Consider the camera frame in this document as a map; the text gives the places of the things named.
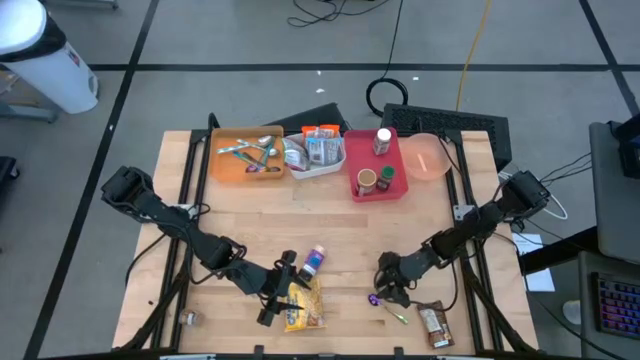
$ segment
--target jar lid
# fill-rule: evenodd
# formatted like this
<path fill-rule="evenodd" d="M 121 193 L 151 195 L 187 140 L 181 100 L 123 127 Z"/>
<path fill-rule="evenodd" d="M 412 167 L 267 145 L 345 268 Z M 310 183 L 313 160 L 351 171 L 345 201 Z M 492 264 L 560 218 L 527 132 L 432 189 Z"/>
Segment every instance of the jar lid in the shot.
<path fill-rule="evenodd" d="M 378 176 L 371 169 L 362 169 L 358 172 L 358 184 L 361 186 L 373 186 L 378 180 Z"/>
<path fill-rule="evenodd" d="M 382 168 L 382 177 L 392 178 L 395 173 L 396 169 L 391 166 L 385 166 Z"/>
<path fill-rule="evenodd" d="M 378 130 L 378 139 L 380 139 L 380 141 L 391 140 L 391 131 L 389 131 L 389 129 L 384 129 L 384 128 Z"/>

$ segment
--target small bottle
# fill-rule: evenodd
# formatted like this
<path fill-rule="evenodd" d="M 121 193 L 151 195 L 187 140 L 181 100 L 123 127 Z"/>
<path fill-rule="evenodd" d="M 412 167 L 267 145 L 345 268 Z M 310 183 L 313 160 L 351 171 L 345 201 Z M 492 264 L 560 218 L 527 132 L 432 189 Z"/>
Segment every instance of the small bottle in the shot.
<path fill-rule="evenodd" d="M 376 187 L 378 175 L 371 169 L 362 169 L 358 172 L 358 196 L 365 196 Z"/>
<path fill-rule="evenodd" d="M 307 260 L 304 261 L 304 266 L 300 269 L 300 278 L 306 282 L 311 281 L 311 278 L 318 272 L 323 260 L 324 248 L 316 245 L 307 256 Z"/>
<path fill-rule="evenodd" d="M 373 139 L 373 152 L 376 155 L 382 155 L 389 151 L 391 145 L 391 131 L 389 129 L 380 129 Z"/>
<path fill-rule="evenodd" d="M 380 177 L 378 178 L 378 182 L 376 186 L 380 191 L 389 190 L 389 186 L 391 186 L 391 180 L 393 179 L 393 175 L 395 175 L 396 170 L 391 166 L 385 166 L 382 168 L 382 172 L 380 173 Z"/>

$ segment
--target packaged food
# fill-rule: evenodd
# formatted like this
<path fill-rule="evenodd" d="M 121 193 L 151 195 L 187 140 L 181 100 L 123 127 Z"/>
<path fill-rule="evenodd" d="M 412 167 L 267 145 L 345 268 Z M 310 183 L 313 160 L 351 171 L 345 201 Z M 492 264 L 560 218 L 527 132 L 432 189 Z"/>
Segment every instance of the packaged food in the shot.
<path fill-rule="evenodd" d="M 342 159 L 342 138 L 317 139 L 307 137 L 305 146 L 312 164 L 328 166 Z"/>
<path fill-rule="evenodd" d="M 285 332 L 327 326 L 324 322 L 320 280 L 317 277 L 311 279 L 309 287 L 311 290 L 306 290 L 293 282 L 289 285 L 287 303 L 298 305 L 304 309 L 287 309 Z"/>
<path fill-rule="evenodd" d="M 309 170 L 309 158 L 307 157 L 307 150 L 298 145 L 295 141 L 289 139 L 282 139 L 284 144 L 284 163 L 289 168 L 296 171 Z"/>
<path fill-rule="evenodd" d="M 418 312 L 429 332 L 429 344 L 434 349 L 455 345 L 451 330 L 447 324 L 447 316 L 442 311 L 442 301 L 419 304 Z"/>
<path fill-rule="evenodd" d="M 396 170 L 392 166 L 385 166 L 382 168 L 382 172 L 378 177 L 378 182 L 376 186 L 380 191 L 389 190 L 389 186 L 391 186 L 391 180 L 393 180 L 393 175 L 395 175 Z"/>
<path fill-rule="evenodd" d="M 305 138 L 331 139 L 340 134 L 340 125 L 303 126 L 302 134 Z"/>

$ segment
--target gray floor tile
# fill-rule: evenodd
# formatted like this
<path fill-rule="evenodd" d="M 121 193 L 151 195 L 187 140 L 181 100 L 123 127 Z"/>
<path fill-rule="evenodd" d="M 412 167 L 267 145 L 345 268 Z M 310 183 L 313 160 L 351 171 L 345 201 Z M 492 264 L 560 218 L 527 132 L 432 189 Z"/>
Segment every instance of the gray floor tile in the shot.
<path fill-rule="evenodd" d="M 127 64 L 150 0 L 120 1 L 120 8 L 51 1 L 47 10 L 88 64 Z"/>
<path fill-rule="evenodd" d="M 317 13 L 328 7 L 300 3 Z M 384 63 L 398 4 L 390 1 L 362 16 L 298 29 L 286 23 L 289 16 L 304 15 L 290 0 L 165 0 L 141 62 Z M 353 1 L 345 11 L 368 6 Z M 483 8 L 482 1 L 406 0 L 394 62 L 463 63 Z M 577 2 L 496 0 L 474 62 L 603 63 L 604 57 Z"/>
<path fill-rule="evenodd" d="M 390 74 L 407 85 L 411 104 L 444 109 L 454 107 L 459 75 Z M 377 76 L 378 72 L 137 73 L 100 184 L 120 165 L 153 173 L 163 132 L 203 127 L 211 111 L 223 127 L 248 126 L 335 101 L 354 127 L 377 127 L 379 118 L 371 115 L 364 102 L 364 89 Z M 382 106 L 386 101 L 399 101 L 394 91 L 381 86 L 374 91 L 374 102 Z M 472 73 L 464 99 L 464 111 L 510 119 L 514 161 L 536 174 L 587 152 L 589 123 L 628 117 L 609 73 Z M 569 211 L 570 221 L 544 214 L 536 221 L 563 236 L 593 225 L 588 174 L 556 184 L 552 190 Z M 138 231 L 137 224 L 95 195 L 43 354 L 109 349 L 124 291 L 124 272 L 133 257 Z M 543 238 L 547 243 L 555 241 L 547 235 Z M 556 286 L 566 289 L 558 296 L 550 295 L 551 300 L 543 296 L 543 300 L 557 310 L 575 296 L 571 285 L 566 285 L 575 280 L 570 271 L 554 269 L 553 274 Z M 560 332 L 554 326 L 536 319 L 536 327 L 543 331 Z M 559 349 L 557 338 L 551 336 L 541 341 L 549 351 L 572 351 Z"/>
<path fill-rule="evenodd" d="M 640 38 L 636 36 L 640 2 L 590 0 L 589 4 L 618 63 L 640 63 Z"/>
<path fill-rule="evenodd" d="M 24 354 L 120 87 L 122 74 L 97 75 L 102 95 L 87 113 L 61 115 L 54 124 L 0 120 L 1 151 L 17 156 L 22 171 L 3 197 L 0 213 L 5 359 Z"/>

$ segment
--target white cylinder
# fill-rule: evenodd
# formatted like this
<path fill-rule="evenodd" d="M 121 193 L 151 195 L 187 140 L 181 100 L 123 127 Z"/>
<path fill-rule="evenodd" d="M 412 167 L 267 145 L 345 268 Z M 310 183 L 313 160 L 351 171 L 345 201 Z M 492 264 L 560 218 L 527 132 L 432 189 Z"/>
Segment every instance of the white cylinder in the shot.
<path fill-rule="evenodd" d="M 0 63 L 69 114 L 98 103 L 98 78 L 37 0 L 0 0 Z"/>
<path fill-rule="evenodd" d="M 69 42 L 53 54 L 3 65 L 69 114 L 98 104 L 98 78 Z"/>

